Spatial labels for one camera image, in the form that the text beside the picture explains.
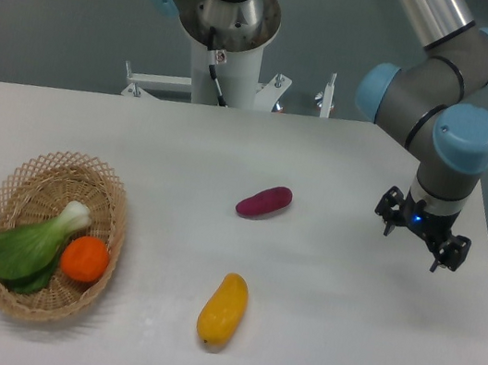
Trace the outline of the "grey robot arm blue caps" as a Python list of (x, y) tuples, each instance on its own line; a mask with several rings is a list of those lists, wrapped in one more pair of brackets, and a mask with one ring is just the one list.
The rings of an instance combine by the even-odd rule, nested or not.
[[(386, 232), (404, 227), (457, 270), (470, 240), (452, 226), (488, 168), (488, 111), (466, 97), (488, 85), (488, 29), (477, 28), (465, 0), (399, 0), (425, 60), (403, 70), (380, 64), (362, 78), (363, 115), (417, 159), (408, 191), (391, 188), (375, 207)], [(281, 26), (277, 0), (152, 0), (179, 18), (191, 49), (191, 100), (261, 112), (278, 96), (259, 83), (264, 48)]]

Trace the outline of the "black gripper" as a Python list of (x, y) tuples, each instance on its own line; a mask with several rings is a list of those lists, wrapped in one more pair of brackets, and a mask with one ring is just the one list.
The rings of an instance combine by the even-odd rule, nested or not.
[(452, 226), (458, 213), (437, 215), (423, 209), (424, 201), (416, 202), (411, 194), (404, 198), (403, 192), (393, 186), (374, 208), (376, 215), (384, 223), (384, 236), (388, 237), (396, 227), (402, 226), (403, 216), (406, 227), (424, 242), (434, 244), (433, 263), (430, 271), (443, 267), (454, 272), (464, 263), (470, 251), (471, 240), (468, 237), (453, 235)]

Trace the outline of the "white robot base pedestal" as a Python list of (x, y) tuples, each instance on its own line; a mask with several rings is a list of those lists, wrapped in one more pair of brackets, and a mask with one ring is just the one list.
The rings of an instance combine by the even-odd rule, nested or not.
[(264, 49), (281, 26), (277, 0), (205, 0), (178, 12), (173, 0), (152, 0), (165, 16), (178, 18), (190, 45), (186, 77), (141, 74), (126, 63), (124, 95), (148, 96), (159, 91), (189, 93), (193, 103), (257, 112), (280, 112), (280, 99), (293, 81), (279, 72), (260, 82)]

